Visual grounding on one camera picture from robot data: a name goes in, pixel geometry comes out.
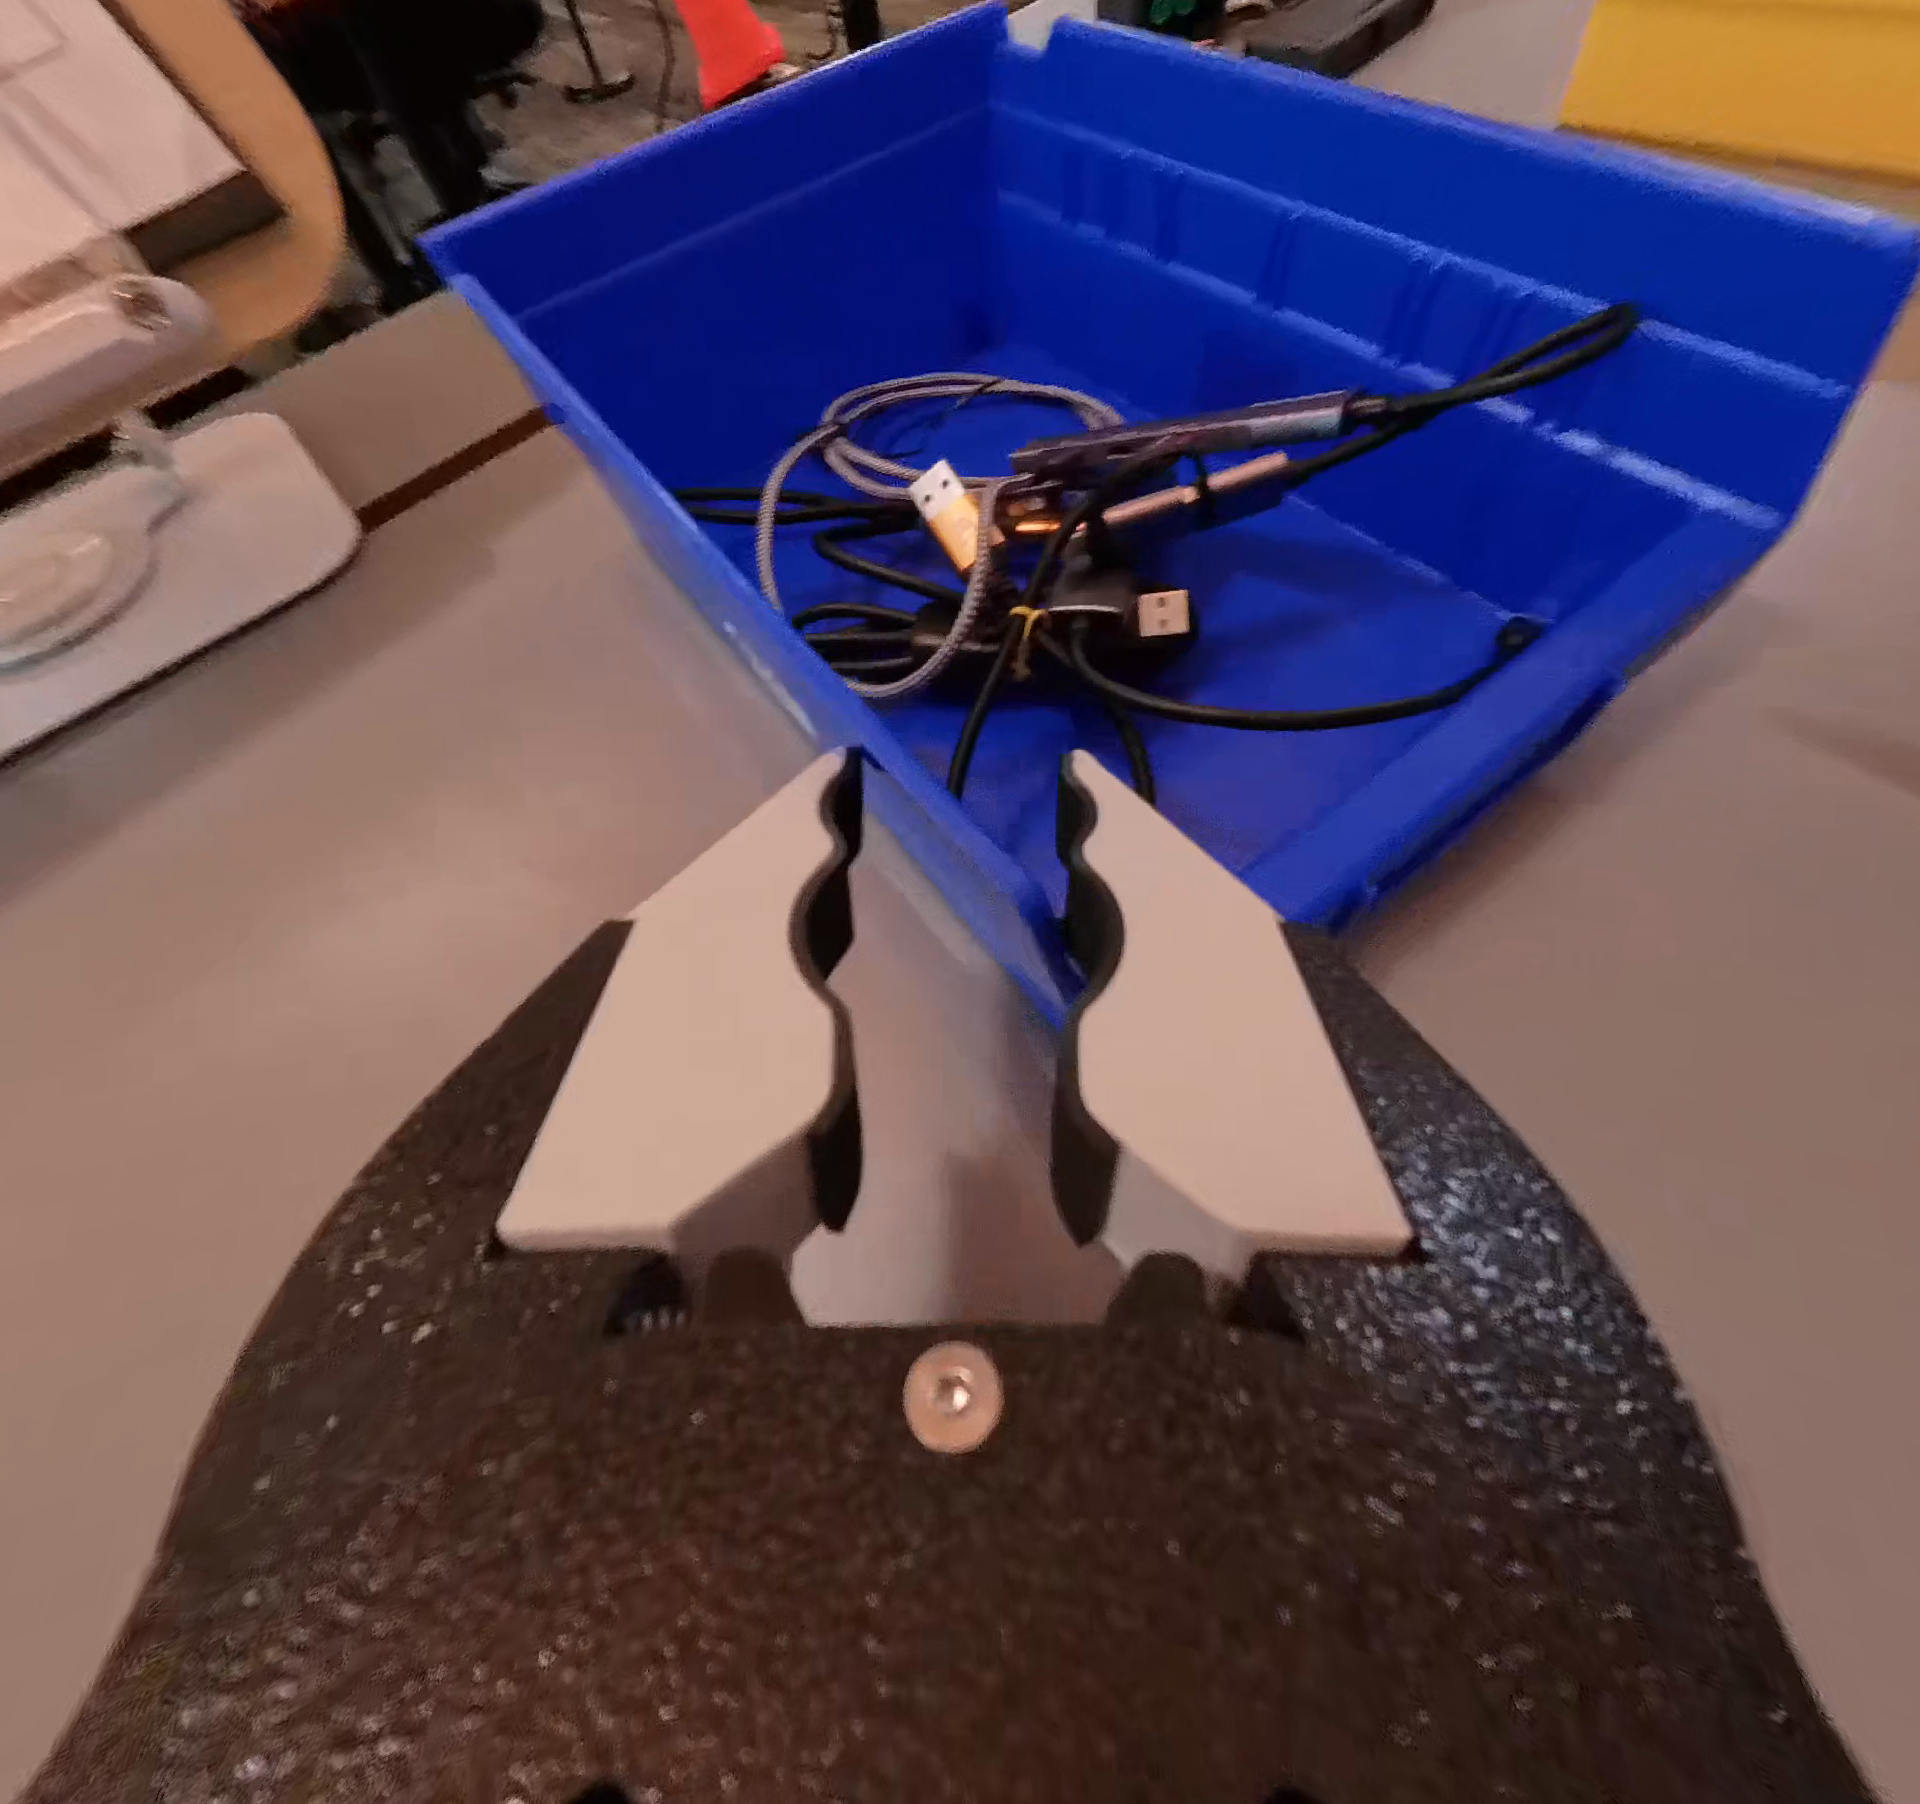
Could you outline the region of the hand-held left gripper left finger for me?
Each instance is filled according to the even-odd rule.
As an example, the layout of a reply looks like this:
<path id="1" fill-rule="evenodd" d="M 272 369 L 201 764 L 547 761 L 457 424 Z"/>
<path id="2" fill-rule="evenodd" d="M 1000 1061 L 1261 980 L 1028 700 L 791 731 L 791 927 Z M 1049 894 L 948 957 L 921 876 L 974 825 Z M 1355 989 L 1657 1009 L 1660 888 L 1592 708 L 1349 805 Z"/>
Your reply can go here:
<path id="1" fill-rule="evenodd" d="M 512 1253 L 793 1258 L 861 1183 L 851 864 L 864 757 L 833 752 L 626 924 L 496 1238 Z"/>

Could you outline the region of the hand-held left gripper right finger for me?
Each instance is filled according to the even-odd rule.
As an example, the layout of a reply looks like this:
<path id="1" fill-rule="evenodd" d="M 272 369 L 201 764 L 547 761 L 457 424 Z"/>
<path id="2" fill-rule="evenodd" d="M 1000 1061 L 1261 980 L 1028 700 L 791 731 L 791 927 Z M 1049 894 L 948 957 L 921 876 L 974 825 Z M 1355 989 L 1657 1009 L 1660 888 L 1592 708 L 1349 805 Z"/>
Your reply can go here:
<path id="1" fill-rule="evenodd" d="M 1393 1264 L 1405 1201 L 1286 922 L 1088 752 L 1059 772 L 1049 1189 L 1068 1238 L 1241 1286 L 1268 1255 Z"/>

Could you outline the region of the blue plastic bin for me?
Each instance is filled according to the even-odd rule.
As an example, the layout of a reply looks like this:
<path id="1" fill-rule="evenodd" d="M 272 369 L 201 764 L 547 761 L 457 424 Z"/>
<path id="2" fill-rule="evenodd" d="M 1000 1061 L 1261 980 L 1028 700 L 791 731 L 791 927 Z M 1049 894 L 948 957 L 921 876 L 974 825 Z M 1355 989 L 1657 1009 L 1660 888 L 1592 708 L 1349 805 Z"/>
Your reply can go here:
<path id="1" fill-rule="evenodd" d="M 1158 802 L 1296 924 L 1341 927 L 1563 755 L 1791 524 L 1918 281 L 1918 229 L 1606 144 L 1493 125 L 1140 32 L 1043 47 L 982 7 L 439 228 L 442 281 L 608 483 L 636 541 L 870 802 L 1052 1024 L 1059 757 L 1112 727 L 1033 687 L 964 802 L 959 703 L 867 708 L 781 623 L 746 490 L 857 384 L 1055 383 L 1129 420 L 1428 392 L 1633 304 L 1609 359 L 1439 418 L 1244 521 L 1141 556 L 1199 639 L 1167 690 L 1313 712 L 1471 673 L 1340 734 L 1152 734 Z"/>

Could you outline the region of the grey desk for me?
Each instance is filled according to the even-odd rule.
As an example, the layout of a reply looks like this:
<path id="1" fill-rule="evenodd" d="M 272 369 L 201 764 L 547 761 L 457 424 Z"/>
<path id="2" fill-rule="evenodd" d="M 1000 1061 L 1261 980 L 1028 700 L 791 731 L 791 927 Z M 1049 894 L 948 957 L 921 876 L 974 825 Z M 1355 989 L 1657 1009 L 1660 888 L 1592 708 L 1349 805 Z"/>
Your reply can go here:
<path id="1" fill-rule="evenodd" d="M 544 433 L 4 781 L 4 1799 L 295 1249 L 800 757 Z M 1918 1799 L 1918 304 L 1787 547 L 1334 954 L 1624 1271 Z"/>

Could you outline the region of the document stand with instruction sheet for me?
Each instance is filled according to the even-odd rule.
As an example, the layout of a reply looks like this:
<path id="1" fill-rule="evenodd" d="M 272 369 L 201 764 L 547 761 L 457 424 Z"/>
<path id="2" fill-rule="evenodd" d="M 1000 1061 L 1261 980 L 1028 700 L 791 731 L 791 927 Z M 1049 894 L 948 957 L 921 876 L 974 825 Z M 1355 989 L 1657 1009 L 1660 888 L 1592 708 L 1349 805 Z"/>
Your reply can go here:
<path id="1" fill-rule="evenodd" d="M 4 0 L 4 761 L 329 585 L 363 535 L 263 412 L 162 401 L 293 338 L 345 250 L 323 137 L 231 0 Z"/>

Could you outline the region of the orange traffic cone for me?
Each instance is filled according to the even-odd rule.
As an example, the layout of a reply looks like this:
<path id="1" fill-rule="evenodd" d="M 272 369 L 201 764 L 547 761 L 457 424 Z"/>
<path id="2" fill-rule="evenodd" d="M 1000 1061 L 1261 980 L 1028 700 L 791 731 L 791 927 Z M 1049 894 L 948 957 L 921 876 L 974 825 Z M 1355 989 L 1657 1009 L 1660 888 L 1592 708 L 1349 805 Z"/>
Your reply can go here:
<path id="1" fill-rule="evenodd" d="M 672 0 L 691 46 L 705 114 L 778 83 L 788 73 L 781 32 L 752 0 Z"/>

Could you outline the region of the black office chair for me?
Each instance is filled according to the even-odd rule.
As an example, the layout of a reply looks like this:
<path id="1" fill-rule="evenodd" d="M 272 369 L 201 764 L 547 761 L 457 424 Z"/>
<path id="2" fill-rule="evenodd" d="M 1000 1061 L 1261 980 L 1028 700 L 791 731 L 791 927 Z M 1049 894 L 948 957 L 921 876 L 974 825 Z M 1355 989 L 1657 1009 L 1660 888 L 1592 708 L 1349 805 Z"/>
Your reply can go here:
<path id="1" fill-rule="evenodd" d="M 372 114 L 402 144 L 435 219 L 503 195 L 475 105 L 539 46 L 539 0 L 298 0 L 263 23 L 301 105 Z"/>

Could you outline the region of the black case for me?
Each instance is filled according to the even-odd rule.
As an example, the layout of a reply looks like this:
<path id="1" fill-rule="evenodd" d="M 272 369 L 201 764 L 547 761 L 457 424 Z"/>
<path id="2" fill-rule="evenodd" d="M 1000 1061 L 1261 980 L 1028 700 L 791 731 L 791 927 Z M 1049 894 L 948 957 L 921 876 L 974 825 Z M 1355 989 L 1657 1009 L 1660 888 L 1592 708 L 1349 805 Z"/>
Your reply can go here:
<path id="1" fill-rule="evenodd" d="M 1281 0 L 1237 32 L 1237 50 L 1334 81 L 1414 37 L 1438 0 Z"/>

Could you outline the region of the yellow plastic bin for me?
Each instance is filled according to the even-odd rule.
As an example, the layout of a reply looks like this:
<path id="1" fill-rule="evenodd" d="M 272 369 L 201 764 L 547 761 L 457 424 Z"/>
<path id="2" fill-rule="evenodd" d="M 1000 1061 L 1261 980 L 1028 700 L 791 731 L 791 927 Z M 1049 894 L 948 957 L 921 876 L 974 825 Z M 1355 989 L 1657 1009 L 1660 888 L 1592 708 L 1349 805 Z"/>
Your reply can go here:
<path id="1" fill-rule="evenodd" d="M 1560 123 L 1918 183 L 1918 0 L 1595 0 Z"/>

